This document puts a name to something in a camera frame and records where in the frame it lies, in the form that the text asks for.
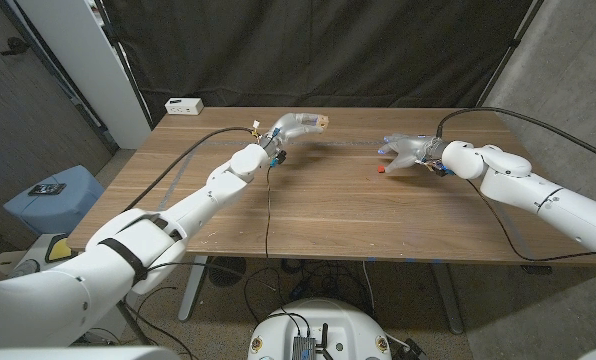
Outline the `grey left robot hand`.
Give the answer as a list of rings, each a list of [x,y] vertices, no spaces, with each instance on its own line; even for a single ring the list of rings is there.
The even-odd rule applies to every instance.
[[[259,145],[271,156],[280,152],[291,139],[309,134],[323,133],[329,117],[313,113],[287,113],[281,116],[259,140]]]

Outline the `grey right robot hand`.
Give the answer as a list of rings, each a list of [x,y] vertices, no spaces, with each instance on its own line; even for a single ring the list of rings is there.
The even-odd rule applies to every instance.
[[[393,170],[408,168],[415,164],[423,165],[439,176],[450,173],[441,160],[447,143],[439,137],[394,133],[385,136],[384,142],[385,144],[378,150],[378,153],[395,152],[396,158],[388,165],[379,167],[379,171],[382,173],[390,173]]]

